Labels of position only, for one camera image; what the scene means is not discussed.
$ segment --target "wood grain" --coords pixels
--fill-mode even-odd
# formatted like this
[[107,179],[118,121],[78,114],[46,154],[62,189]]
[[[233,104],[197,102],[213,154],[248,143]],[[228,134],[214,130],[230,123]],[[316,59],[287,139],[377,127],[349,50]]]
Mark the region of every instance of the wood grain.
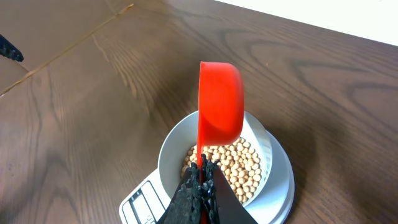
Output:
[[201,60],[240,69],[245,110],[286,150],[287,223],[397,223],[397,56],[210,0],[136,1],[0,98],[0,223],[119,223],[197,110]]

